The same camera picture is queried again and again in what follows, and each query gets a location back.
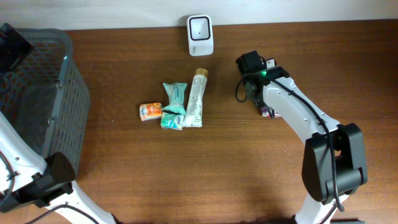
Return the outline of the red purple tissue pack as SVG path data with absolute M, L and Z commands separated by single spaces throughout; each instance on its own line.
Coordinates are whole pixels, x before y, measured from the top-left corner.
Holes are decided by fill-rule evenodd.
M 262 116 L 266 117 L 266 118 L 273 119 L 273 118 L 279 118 L 280 117 L 279 113 L 276 113 L 273 108 L 268 107 L 268 106 L 263 106 L 261 108 L 261 113 L 262 113 Z

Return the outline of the white cream tube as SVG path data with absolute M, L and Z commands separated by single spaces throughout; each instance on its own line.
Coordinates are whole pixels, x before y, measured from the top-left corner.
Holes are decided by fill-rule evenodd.
M 186 115 L 183 121 L 184 128 L 200 128 L 203 122 L 203 95 L 208 79 L 208 70 L 198 68 L 193 77 Z

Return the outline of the green wet wipes pack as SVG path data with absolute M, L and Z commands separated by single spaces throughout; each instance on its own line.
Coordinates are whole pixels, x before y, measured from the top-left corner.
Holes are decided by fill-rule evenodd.
M 184 101 L 185 101 L 185 90 L 187 87 L 186 83 L 163 83 L 165 91 L 169 97 L 169 104 L 163 108 L 163 110 L 186 115 Z

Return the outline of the small green tissue packet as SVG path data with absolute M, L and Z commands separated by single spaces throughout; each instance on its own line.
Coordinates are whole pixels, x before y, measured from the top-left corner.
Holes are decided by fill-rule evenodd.
M 162 113 L 160 126 L 164 129 L 174 129 L 181 131 L 183 129 L 184 115 L 172 114 L 172 113 Z

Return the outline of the orange tissue packet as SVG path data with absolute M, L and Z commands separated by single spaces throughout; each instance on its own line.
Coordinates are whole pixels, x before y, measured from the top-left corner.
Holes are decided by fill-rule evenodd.
M 162 116 L 161 103 L 146 103 L 139 105 L 139 115 L 142 121 L 158 119 Z

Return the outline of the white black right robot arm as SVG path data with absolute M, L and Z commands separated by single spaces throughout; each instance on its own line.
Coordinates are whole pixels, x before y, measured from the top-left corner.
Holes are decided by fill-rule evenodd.
M 360 128 L 341 124 L 309 100 L 288 71 L 257 51 L 236 59 L 245 98 L 279 114 L 304 145 L 302 180 L 307 196 L 290 223 L 336 223 L 343 202 L 368 181 L 364 138 Z

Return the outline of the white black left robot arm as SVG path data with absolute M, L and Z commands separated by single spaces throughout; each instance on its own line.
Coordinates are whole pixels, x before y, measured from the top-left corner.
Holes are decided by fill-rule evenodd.
M 58 29 L 1 26 L 1 212 L 28 205 L 71 223 L 116 223 L 79 187 L 90 92 Z

